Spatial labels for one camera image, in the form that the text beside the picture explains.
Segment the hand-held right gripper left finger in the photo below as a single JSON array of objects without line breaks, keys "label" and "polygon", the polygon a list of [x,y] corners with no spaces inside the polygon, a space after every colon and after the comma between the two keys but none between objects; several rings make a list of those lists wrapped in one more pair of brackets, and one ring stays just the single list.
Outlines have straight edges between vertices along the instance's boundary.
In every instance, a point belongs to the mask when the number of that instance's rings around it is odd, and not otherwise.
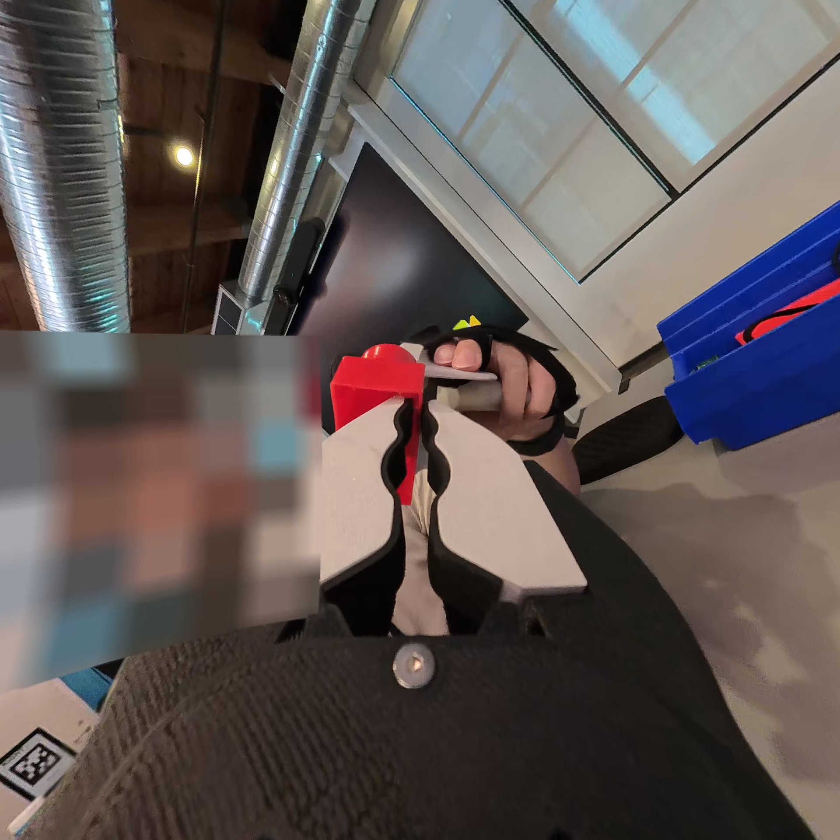
[{"label": "hand-held right gripper left finger", "polygon": [[402,503],[413,401],[394,396],[322,444],[320,582],[326,592],[404,553]]}]

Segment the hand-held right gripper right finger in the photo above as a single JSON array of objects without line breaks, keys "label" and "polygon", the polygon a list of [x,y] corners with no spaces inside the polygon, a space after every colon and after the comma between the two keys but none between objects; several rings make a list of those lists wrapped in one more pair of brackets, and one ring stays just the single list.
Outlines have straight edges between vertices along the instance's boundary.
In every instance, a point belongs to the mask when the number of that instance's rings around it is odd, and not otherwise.
[{"label": "hand-held right gripper right finger", "polygon": [[440,571],[467,573],[467,594],[494,602],[582,593],[587,586],[520,456],[486,428],[437,400],[423,413],[427,480],[434,493],[429,544]]}]

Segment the red plastic block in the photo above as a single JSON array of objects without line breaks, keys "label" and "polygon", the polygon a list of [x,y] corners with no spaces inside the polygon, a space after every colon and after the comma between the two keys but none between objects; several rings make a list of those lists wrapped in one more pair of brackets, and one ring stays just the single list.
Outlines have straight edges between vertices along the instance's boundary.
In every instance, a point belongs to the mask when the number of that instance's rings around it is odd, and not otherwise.
[{"label": "red plastic block", "polygon": [[412,400],[411,436],[405,448],[405,476],[397,490],[405,507],[413,500],[425,379],[425,365],[412,351],[402,345],[380,343],[363,352],[362,356],[344,356],[330,383],[336,429],[341,429],[394,396]]}]

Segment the blue plastic bin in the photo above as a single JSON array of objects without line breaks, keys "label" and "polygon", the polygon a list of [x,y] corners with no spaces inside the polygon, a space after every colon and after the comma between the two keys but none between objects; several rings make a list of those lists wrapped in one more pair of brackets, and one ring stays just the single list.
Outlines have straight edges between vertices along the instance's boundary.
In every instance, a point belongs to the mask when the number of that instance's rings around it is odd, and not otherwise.
[{"label": "blue plastic bin", "polygon": [[838,237],[835,203],[658,324],[674,371],[665,394],[694,443],[745,448],[838,412],[838,296],[736,341],[838,278]]}]

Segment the person's left forearm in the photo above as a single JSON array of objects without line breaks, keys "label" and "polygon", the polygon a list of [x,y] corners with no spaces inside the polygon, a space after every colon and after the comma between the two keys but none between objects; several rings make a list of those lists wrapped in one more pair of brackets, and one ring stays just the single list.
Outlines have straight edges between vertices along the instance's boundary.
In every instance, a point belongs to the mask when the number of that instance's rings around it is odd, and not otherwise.
[{"label": "person's left forearm", "polygon": [[581,494],[580,471],[570,449],[558,448],[535,458],[524,457],[523,460],[539,465],[573,495]]}]

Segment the person's left hand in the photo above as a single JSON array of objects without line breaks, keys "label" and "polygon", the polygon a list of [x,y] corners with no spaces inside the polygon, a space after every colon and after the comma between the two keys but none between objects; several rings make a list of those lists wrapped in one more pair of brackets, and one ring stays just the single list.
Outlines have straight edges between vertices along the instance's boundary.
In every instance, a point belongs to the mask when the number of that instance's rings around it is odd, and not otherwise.
[{"label": "person's left hand", "polygon": [[500,383],[500,410],[465,413],[504,441],[528,441],[545,434],[553,424],[545,416],[555,394],[552,375],[537,361],[509,344],[495,341],[488,370]]}]

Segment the black wristband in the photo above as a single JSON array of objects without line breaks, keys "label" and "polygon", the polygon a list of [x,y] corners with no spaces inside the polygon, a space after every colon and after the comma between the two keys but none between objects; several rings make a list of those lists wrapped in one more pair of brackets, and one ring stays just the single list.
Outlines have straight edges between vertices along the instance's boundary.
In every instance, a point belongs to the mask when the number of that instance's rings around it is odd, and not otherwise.
[{"label": "black wristband", "polygon": [[555,416],[552,423],[542,434],[537,437],[507,441],[508,445],[521,457],[535,459],[553,452],[565,436],[565,419],[562,416]]}]

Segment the person's beige shirt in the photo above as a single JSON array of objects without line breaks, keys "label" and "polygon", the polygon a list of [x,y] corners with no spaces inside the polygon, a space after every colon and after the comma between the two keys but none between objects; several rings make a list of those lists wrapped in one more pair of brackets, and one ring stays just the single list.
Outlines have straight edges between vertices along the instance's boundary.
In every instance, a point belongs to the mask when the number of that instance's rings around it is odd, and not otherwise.
[{"label": "person's beige shirt", "polygon": [[406,636],[448,635],[445,607],[428,574],[428,530],[435,494],[427,471],[415,475],[413,499],[402,508],[406,545],[403,583],[396,595],[392,623]]}]

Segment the black monitor screen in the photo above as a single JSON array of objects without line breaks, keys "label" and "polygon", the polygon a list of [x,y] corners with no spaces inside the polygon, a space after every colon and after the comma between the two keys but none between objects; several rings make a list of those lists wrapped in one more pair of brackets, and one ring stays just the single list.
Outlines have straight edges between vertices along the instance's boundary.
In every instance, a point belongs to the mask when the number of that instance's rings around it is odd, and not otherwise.
[{"label": "black monitor screen", "polygon": [[470,316],[520,329],[525,313],[369,144],[362,146],[292,331],[333,362]]}]

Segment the black textured pad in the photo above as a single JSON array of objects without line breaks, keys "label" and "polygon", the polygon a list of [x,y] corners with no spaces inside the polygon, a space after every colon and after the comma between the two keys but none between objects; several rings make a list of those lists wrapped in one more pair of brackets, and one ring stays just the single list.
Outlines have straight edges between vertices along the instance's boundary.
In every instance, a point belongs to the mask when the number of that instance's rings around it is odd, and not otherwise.
[{"label": "black textured pad", "polygon": [[684,435],[666,396],[640,403],[577,438],[572,454],[581,485],[613,476],[660,455]]}]

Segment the red object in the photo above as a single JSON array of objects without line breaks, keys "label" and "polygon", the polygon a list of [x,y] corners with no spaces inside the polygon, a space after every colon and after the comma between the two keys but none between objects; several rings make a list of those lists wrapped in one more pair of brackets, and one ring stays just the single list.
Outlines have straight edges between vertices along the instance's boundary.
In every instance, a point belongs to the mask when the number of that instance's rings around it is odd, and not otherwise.
[{"label": "red object", "polygon": [[831,300],[839,294],[840,279],[836,278],[831,282],[817,288],[803,297],[784,305],[782,308],[773,311],[771,314],[762,317],[749,325],[746,329],[736,335],[736,341],[746,345],[757,338],[779,328],[783,324],[808,312],[825,301]]}]

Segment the white board with marker tag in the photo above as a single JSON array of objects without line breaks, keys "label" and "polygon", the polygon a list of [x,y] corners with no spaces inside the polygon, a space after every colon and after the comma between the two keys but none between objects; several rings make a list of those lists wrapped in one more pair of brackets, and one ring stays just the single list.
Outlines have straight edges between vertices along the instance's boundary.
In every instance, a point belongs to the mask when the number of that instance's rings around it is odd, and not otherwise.
[{"label": "white board with marker tag", "polygon": [[98,714],[62,679],[1,696],[1,836],[13,838],[77,760]]}]

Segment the silver duct with vent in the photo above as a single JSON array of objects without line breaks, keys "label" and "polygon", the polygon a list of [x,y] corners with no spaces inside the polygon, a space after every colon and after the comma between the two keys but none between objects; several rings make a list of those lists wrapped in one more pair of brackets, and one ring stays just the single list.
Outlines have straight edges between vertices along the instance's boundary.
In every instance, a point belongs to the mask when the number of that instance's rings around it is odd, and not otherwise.
[{"label": "silver duct with vent", "polygon": [[375,1],[311,1],[283,83],[274,140],[236,284],[219,287],[213,335],[265,335],[291,239],[318,173]]}]

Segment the large silver air duct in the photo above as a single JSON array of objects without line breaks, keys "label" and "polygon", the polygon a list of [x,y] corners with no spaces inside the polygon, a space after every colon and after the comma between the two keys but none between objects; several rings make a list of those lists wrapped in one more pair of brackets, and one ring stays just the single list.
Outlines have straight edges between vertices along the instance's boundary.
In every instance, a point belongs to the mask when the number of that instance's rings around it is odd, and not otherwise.
[{"label": "large silver air duct", "polygon": [[47,331],[130,331],[115,39],[111,2],[1,2],[3,217]]}]

